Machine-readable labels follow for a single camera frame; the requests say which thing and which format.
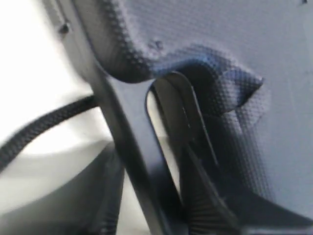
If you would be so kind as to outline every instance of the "white surface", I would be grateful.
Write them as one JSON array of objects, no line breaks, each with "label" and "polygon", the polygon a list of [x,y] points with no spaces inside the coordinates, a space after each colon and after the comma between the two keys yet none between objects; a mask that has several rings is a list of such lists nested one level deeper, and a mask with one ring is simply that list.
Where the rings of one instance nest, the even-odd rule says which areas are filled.
[{"label": "white surface", "polygon": [[[91,94],[49,27],[39,1],[1,3],[0,143],[38,116]],[[151,95],[148,106],[158,135],[164,136]],[[100,141],[110,138],[99,109],[43,134],[0,175],[0,213],[34,201],[69,181],[100,152]],[[162,146],[170,156],[166,142]],[[128,178],[118,230],[119,234],[149,234]]]}]

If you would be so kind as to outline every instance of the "white background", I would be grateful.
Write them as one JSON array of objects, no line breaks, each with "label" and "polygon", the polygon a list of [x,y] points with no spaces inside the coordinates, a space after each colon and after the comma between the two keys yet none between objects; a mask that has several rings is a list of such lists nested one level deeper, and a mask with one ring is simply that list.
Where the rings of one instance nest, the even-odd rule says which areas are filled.
[{"label": "white background", "polygon": [[[0,143],[38,116],[91,94],[73,71],[38,0],[2,1],[0,8]],[[157,120],[157,133],[164,130]],[[78,174],[111,135],[98,109],[46,132],[0,175],[0,214],[60,187]],[[167,145],[167,155],[171,152]],[[149,234],[126,178],[118,234]]]}]

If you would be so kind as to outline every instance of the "dimpled texture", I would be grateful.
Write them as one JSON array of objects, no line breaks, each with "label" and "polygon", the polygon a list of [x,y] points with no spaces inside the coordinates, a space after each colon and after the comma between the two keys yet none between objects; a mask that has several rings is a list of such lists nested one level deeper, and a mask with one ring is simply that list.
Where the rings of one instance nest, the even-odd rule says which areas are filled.
[{"label": "dimpled texture", "polygon": [[312,107],[301,102],[310,100],[309,86],[300,85],[311,65],[304,60],[299,3],[73,2],[108,73],[134,83],[182,72],[195,89],[220,166],[255,193],[313,217]]}]

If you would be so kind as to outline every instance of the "black cable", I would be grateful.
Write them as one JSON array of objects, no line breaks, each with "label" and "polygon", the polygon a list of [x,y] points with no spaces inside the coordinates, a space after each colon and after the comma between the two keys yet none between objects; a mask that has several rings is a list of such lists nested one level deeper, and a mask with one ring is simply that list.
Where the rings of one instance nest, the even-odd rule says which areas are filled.
[{"label": "black cable", "polygon": [[40,134],[73,116],[97,106],[94,96],[91,95],[45,114],[18,131],[0,148],[0,173]]}]

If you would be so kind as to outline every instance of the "braided cable sleeve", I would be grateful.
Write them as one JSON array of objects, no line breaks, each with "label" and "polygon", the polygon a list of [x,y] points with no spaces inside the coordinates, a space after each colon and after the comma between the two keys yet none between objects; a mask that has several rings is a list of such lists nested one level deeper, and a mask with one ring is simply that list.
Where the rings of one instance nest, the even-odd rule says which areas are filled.
[{"label": "braided cable sleeve", "polygon": [[0,148],[0,173],[36,137],[61,122],[97,107],[93,95],[68,104],[31,122],[18,131]]}]

